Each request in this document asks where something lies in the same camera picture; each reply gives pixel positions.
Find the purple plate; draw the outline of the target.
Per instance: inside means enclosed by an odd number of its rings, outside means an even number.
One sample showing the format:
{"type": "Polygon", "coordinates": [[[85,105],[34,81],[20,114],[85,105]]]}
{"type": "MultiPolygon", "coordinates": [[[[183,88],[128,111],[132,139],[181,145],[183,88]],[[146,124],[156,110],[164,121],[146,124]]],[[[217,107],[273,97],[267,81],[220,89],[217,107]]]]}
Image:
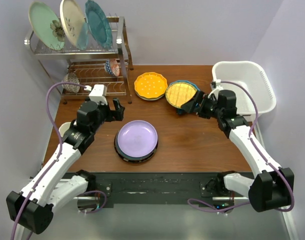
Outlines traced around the purple plate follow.
{"type": "Polygon", "coordinates": [[[119,149],[129,157],[139,158],[150,154],[158,143],[155,127],[144,120],[126,123],[117,135],[119,149]]]}

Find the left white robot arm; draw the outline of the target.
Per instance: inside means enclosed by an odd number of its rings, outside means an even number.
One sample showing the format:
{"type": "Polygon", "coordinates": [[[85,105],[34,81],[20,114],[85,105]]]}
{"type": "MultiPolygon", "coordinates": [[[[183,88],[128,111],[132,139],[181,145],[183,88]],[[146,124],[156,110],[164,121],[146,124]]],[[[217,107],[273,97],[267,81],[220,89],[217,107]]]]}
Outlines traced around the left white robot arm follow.
{"type": "Polygon", "coordinates": [[[12,232],[21,225],[39,235],[50,225],[54,213],[70,199],[91,196],[96,191],[94,175],[80,170],[72,179],[57,188],[58,182],[94,142],[95,134],[105,122],[122,121],[125,108],[114,98],[114,110],[102,102],[87,98],[70,122],[68,130],[59,137],[59,144],[52,157],[40,172],[20,191],[11,191],[6,197],[12,232]]]}

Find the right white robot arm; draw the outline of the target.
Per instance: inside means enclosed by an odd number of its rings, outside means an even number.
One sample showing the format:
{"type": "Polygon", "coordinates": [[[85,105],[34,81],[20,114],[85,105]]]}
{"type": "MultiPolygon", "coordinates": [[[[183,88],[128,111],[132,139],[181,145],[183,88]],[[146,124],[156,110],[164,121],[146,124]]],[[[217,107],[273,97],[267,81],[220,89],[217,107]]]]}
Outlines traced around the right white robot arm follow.
{"type": "Polygon", "coordinates": [[[253,134],[246,119],[237,113],[237,97],[232,90],[220,90],[217,99],[198,91],[181,106],[200,118],[215,118],[219,129],[238,148],[252,170],[253,179],[235,171],[220,173],[215,184],[218,195],[236,192],[246,198],[257,212],[291,211],[295,205],[294,173],[274,161],[253,134]]]}

